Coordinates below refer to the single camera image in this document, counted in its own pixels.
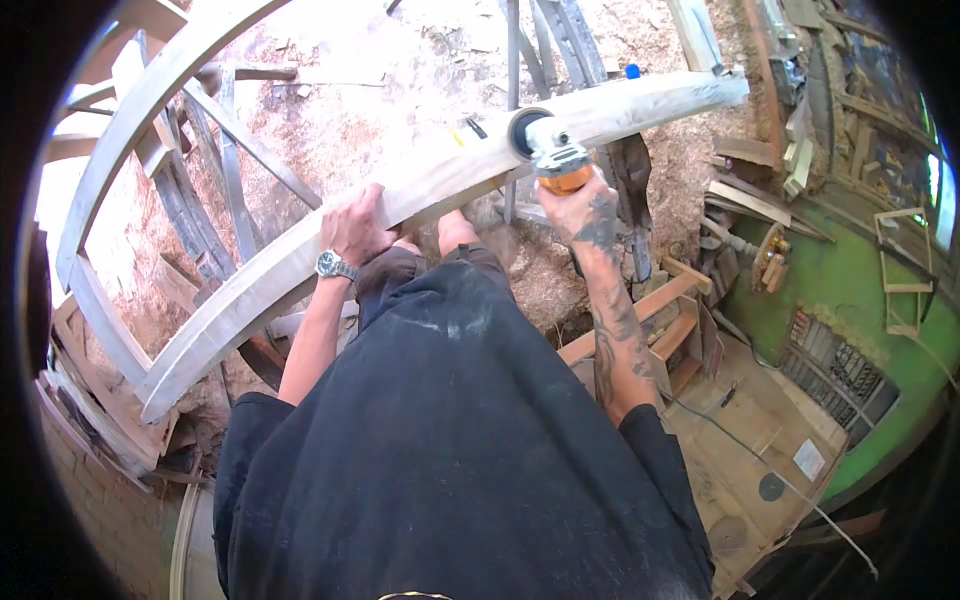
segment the left hand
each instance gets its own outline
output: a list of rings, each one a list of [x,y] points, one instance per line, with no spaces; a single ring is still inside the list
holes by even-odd
[[[379,228],[373,220],[383,186],[370,183],[350,190],[344,199],[324,214],[317,239],[320,252],[333,250],[351,267],[362,267],[390,248],[395,231]]]

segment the label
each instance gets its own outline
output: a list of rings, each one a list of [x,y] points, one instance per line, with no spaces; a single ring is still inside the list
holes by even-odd
[[[800,449],[793,455],[793,462],[797,464],[797,467],[800,467],[800,470],[804,472],[804,475],[806,475],[806,478],[810,481],[817,478],[817,475],[820,474],[820,469],[827,463],[827,461],[824,460],[824,455],[820,453],[820,450],[817,449],[817,446],[814,445],[810,439],[807,439],[806,442],[801,444]]]

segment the green wall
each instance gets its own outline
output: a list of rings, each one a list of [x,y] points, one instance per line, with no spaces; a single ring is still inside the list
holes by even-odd
[[[814,211],[804,211],[804,216],[824,222]],[[743,217],[733,230],[759,245],[768,227]],[[947,383],[947,377],[913,340],[886,333],[880,261],[873,244],[837,223],[827,222],[824,229],[837,239],[836,244],[787,232],[793,251],[787,257],[790,270],[779,292],[752,292],[749,272],[741,272],[721,310],[754,340],[757,352],[778,364],[794,310],[800,307],[844,336],[900,389],[898,404],[844,457],[824,493],[823,498],[828,499],[869,473],[907,436]],[[892,282],[917,280],[889,257],[887,274]],[[898,301],[894,309],[908,322],[911,316],[916,318],[909,302]],[[953,368],[960,359],[960,320],[939,297],[934,298],[921,326],[920,339],[948,367]]]

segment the orange angle grinder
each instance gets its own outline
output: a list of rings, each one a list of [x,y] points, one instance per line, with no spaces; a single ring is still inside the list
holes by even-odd
[[[511,149],[523,160],[532,160],[540,185],[557,196],[569,196],[593,178],[593,161],[587,149],[566,131],[564,122],[549,110],[520,110],[507,126]]]

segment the tattooed arm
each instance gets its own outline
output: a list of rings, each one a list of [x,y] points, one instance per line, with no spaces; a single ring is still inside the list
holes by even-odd
[[[572,196],[554,196],[539,187],[537,198],[587,280],[596,335],[597,402],[619,426],[634,407],[656,404],[658,392],[650,350],[613,251],[616,192],[598,175]]]

